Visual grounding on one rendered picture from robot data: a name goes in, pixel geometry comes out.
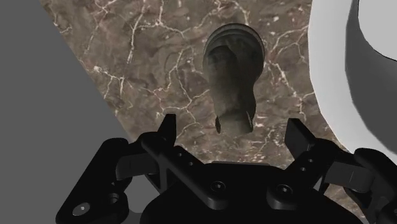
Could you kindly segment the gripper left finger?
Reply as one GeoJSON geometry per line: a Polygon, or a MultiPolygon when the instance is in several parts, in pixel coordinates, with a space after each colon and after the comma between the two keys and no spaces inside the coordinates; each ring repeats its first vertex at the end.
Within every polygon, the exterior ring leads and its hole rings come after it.
{"type": "Polygon", "coordinates": [[[176,116],[168,114],[156,132],[146,132],[134,143],[124,138],[104,141],[56,214],[56,224],[122,224],[129,215],[125,189],[134,176],[158,180],[164,193],[168,175],[183,183],[213,210],[230,203],[225,185],[184,148],[175,146],[176,116]]]}

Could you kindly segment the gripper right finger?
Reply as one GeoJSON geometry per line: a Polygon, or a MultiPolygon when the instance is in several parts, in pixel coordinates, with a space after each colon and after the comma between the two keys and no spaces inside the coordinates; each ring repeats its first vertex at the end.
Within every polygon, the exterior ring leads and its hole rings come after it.
{"type": "Polygon", "coordinates": [[[397,165],[380,151],[349,153],[316,138],[297,118],[287,122],[284,143],[294,161],[279,171],[267,189],[267,203],[278,224],[362,224],[325,196],[341,186],[368,224],[397,224],[397,165]]]}

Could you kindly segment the white sink basin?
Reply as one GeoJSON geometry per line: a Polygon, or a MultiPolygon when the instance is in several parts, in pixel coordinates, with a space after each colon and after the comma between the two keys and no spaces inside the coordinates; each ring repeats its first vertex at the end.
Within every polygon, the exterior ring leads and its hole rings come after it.
{"type": "Polygon", "coordinates": [[[312,0],[308,35],[310,80],[337,139],[397,161],[397,0],[312,0]]]}

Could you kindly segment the dark grey-brown figure on round base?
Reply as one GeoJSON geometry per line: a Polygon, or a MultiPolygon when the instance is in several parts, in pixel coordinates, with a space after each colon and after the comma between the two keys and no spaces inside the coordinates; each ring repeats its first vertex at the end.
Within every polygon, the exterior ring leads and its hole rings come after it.
{"type": "Polygon", "coordinates": [[[208,37],[202,68],[209,83],[218,133],[237,137],[253,131],[256,113],[253,89],[264,62],[263,42],[248,25],[225,24],[208,37]]]}

